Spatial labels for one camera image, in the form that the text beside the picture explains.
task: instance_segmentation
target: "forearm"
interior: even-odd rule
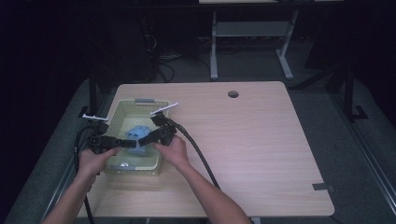
[[[77,176],[51,213],[44,219],[43,224],[73,223],[90,187],[89,180]]]
[[[224,192],[207,181],[189,164],[177,168],[214,224],[250,223],[242,208]]]

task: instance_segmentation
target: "wooden table top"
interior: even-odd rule
[[[119,100],[132,98],[179,102],[171,118],[190,133],[222,190],[249,217],[334,212],[328,191],[313,188],[323,180],[283,83],[121,85],[108,117]],[[191,164],[210,180],[187,145]],[[205,217],[187,181],[167,162],[155,176],[101,173],[88,198],[95,217]],[[86,216],[84,206],[78,216]]]

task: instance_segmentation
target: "person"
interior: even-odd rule
[[[169,147],[159,143],[153,143],[153,146],[186,178],[211,223],[250,223],[244,210],[232,198],[216,188],[191,166],[186,143],[182,138],[175,135]],[[112,148],[96,155],[89,149],[83,150],[79,155],[79,169],[75,179],[42,223],[73,223],[87,192],[95,181],[96,174],[103,171],[106,161],[119,151],[119,147]]]

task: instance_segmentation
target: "gray carpet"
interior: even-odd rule
[[[267,81],[278,80],[286,86],[292,86],[314,75],[317,71],[304,69],[310,43],[292,43],[287,54],[294,80],[283,77],[274,49],[277,43],[265,43],[261,49],[249,46],[239,52],[218,55],[219,81]],[[207,69],[208,53],[200,55],[200,60],[187,58],[167,63],[176,75],[172,82],[207,82],[210,75]],[[170,77],[171,70],[162,67]],[[372,174],[361,154],[359,145],[353,138],[339,112],[333,95],[324,90],[327,78],[316,82],[304,91],[290,91],[297,115],[302,123],[306,138],[312,148],[323,179],[327,185],[335,188],[330,192],[335,207],[333,217],[263,217],[262,223],[396,223],[382,192],[375,183]],[[162,82],[158,77],[154,82]],[[109,109],[111,94],[99,94],[100,114]],[[6,223],[38,223],[46,212],[54,191],[62,180],[64,169],[72,158],[72,148],[77,131],[86,121],[77,119],[80,109],[88,104],[88,85],[82,83],[70,106],[60,120],[58,128],[49,140],[36,168],[19,199],[8,215]],[[369,119],[356,121],[367,143],[381,163],[389,180],[396,186],[396,131],[380,109],[376,106],[370,92],[356,82],[355,105],[361,105]],[[96,218],[99,224],[106,223],[145,223],[145,219]],[[168,223],[171,219],[152,220],[154,223]],[[79,218],[76,223],[89,223]]]

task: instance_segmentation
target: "white desk frame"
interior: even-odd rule
[[[286,50],[288,49],[294,24],[297,21],[299,10],[293,10],[289,21],[217,21],[217,12],[213,12],[212,23],[212,51],[210,53],[210,79],[219,79],[218,59],[216,56],[217,36],[284,36],[285,42],[281,49],[276,50],[277,58],[286,79],[293,79]]]

